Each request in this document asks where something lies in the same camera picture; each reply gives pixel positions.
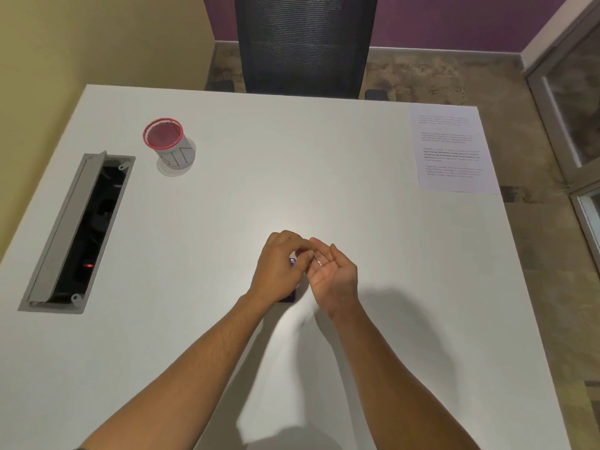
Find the white cup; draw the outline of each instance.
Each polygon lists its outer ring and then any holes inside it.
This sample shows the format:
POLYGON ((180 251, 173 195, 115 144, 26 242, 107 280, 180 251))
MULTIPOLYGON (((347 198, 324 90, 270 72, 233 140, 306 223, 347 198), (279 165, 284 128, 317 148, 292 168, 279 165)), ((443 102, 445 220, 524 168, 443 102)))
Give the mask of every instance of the white cup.
POLYGON ((143 137, 144 143, 173 170, 188 168, 196 158, 196 152, 184 136, 184 128, 172 118, 154 120, 144 129, 143 137))

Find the white paper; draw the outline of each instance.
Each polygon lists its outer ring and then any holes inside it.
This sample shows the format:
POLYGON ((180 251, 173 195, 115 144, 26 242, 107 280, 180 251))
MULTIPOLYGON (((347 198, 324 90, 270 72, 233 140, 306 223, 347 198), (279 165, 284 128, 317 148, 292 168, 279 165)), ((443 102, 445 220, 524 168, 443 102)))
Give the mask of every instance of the white paper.
POLYGON ((411 104, 410 121, 422 189, 500 194, 476 107, 411 104))

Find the forearm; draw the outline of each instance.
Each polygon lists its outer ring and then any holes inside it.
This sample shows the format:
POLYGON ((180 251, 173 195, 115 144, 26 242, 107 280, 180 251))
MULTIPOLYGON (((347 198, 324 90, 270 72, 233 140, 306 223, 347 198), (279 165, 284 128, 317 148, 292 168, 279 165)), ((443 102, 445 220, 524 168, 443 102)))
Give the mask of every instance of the forearm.
POLYGON ((267 309, 243 296, 158 378, 83 443, 86 450, 189 450, 267 309))
POLYGON ((358 302, 333 318, 379 450, 476 450, 435 396, 400 362, 358 302))

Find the chair backrest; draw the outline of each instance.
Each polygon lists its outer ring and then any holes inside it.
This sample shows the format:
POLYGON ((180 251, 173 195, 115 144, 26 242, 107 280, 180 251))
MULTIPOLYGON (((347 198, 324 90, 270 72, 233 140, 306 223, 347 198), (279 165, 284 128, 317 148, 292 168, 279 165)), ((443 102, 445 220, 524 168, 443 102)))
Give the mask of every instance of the chair backrest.
POLYGON ((235 0, 248 93, 358 98, 377 0, 235 0))

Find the left hand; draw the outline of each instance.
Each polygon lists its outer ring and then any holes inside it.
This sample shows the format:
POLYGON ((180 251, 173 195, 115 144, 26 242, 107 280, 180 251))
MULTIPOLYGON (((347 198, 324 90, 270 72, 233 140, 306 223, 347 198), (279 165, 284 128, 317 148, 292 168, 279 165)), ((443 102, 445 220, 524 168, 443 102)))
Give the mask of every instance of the left hand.
POLYGON ((269 235, 252 278, 247 295, 265 302, 267 306, 287 297, 298 286, 313 259, 316 247, 300 235, 284 230, 269 235), (301 251, 294 266, 290 254, 301 251))

